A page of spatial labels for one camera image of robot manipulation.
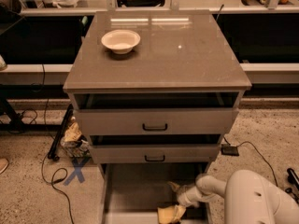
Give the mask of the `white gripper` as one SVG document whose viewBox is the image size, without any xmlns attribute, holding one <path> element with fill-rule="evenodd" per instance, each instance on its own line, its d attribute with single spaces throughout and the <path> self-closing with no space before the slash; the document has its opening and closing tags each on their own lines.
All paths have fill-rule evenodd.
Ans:
<svg viewBox="0 0 299 224">
<path fill-rule="evenodd" d="M 177 201 L 180 205 L 175 205 L 171 217 L 172 223 L 178 223 L 186 212 L 186 207 L 198 207 L 201 193 L 195 185 L 179 185 L 169 181 L 171 190 L 177 194 Z"/>
</svg>

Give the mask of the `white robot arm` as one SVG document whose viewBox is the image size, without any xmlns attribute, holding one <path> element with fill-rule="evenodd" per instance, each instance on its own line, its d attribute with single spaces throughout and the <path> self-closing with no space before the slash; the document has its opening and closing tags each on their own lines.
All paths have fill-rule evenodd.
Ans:
<svg viewBox="0 0 299 224">
<path fill-rule="evenodd" d="M 169 182 L 179 206 L 224 200 L 225 224 L 299 224 L 299 206 L 285 191 L 250 170 L 238 170 L 224 182 L 200 174 L 190 185 Z"/>
</svg>

